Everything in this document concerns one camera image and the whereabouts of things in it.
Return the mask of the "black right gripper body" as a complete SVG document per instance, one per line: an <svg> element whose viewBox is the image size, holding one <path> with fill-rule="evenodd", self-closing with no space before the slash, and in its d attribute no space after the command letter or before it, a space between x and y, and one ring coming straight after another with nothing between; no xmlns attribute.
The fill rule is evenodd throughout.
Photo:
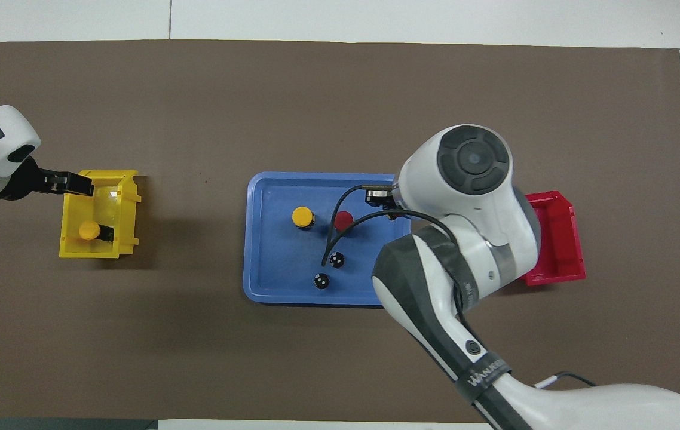
<svg viewBox="0 0 680 430"><path fill-rule="evenodd" d="M394 185L362 185L365 194L365 202L381 211L405 210L406 205L401 199L398 188Z"/></svg>

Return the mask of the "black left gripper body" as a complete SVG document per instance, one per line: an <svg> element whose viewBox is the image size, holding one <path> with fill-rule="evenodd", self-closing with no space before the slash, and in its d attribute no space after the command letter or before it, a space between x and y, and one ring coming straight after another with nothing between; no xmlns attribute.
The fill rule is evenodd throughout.
<svg viewBox="0 0 680 430"><path fill-rule="evenodd" d="M4 201L18 201L26 198L32 192L46 194L46 179L34 157L28 157L20 164L8 179L7 184L0 191L0 199Z"/></svg>

